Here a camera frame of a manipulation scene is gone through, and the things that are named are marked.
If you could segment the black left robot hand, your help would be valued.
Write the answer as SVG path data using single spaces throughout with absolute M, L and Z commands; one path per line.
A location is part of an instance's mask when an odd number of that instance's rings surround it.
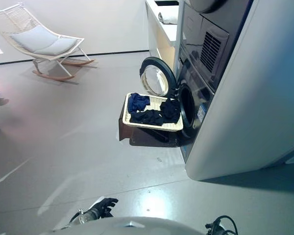
M 111 210 L 118 203 L 116 198 L 104 198 L 100 202 L 93 205 L 92 210 L 96 212 L 98 218 L 113 217 Z

